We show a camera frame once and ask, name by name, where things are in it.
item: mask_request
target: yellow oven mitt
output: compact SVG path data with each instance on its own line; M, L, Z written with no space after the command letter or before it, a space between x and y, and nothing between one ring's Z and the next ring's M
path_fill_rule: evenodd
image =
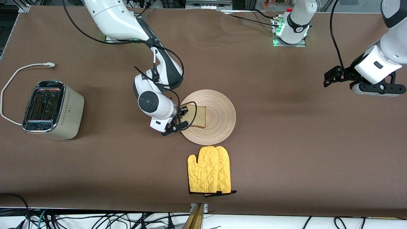
M198 154L188 157L188 181L190 194L205 194L205 197L236 193L230 182L230 161L222 146L202 147Z

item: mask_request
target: bread slice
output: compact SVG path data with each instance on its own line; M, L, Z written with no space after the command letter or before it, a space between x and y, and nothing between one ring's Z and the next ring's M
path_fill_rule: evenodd
M189 121L191 122L195 115L195 105L194 104L187 104L186 107L188 108L188 113L186 113L183 117L181 117L181 122ZM197 107L197 115L195 117L194 122L192 123L193 127L198 128L205 128L206 127L206 107L205 106L198 106Z

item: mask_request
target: brown tabletop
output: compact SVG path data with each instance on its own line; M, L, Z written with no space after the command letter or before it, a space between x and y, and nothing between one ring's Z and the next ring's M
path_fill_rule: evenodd
M84 7L68 10L103 39ZM257 13L237 15L267 22ZM0 85L27 64L58 67L21 71L4 94L4 112L22 120L34 84L57 79L84 96L82 125L74 140L54 141L1 118L1 192L20 194L32 207L175 212L207 202L224 214L406 216L407 95L356 95L348 83L323 88L324 73L339 63L329 14L315 15L306 48L273 47L268 26L214 10L160 9L146 21L185 64L181 100L212 89L234 104L236 126L219 145L229 152L237 193L188 193L187 158L201 146L181 133L162 137L138 108L133 65L152 66L145 45L97 43L62 7L44 6L20 14L0 61ZM334 18L346 66L386 31L380 14ZM406 75L406 67L399 70L397 82L407 84ZM22 203L2 198L1 205Z

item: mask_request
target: round wooden board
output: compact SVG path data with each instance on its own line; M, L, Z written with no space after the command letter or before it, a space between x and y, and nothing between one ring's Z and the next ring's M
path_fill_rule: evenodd
M236 123L236 110L224 94L199 90L187 96L182 104L190 101L206 107L206 128L190 127L181 131L188 140L200 145L214 145L229 137Z

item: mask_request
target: blue cable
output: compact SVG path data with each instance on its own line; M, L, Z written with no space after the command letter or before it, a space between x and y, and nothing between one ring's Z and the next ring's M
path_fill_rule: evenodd
M46 211L46 210L47 210L47 209L45 209L45 210L41 213L41 216L39 217L37 229L40 229L41 220L42 220L42 218L44 217L44 214L45 214L45 211Z

